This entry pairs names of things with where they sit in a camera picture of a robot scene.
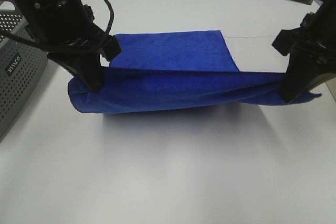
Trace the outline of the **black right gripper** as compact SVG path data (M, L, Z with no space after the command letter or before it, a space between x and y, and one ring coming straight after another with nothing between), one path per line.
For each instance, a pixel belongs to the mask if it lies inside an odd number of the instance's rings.
M335 0L324 0L300 27L281 30L272 46L283 56L290 54L279 89L286 103L335 78Z

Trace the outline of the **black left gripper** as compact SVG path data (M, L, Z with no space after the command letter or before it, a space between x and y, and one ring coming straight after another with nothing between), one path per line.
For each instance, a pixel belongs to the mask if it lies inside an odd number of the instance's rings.
M103 1L110 12L106 30L94 24L91 8L81 0L14 0L36 42L16 38L8 32L2 34L50 52L49 60L79 78L90 91L99 91L104 85L99 54L111 61L121 53L118 40L109 34L113 8L108 0Z

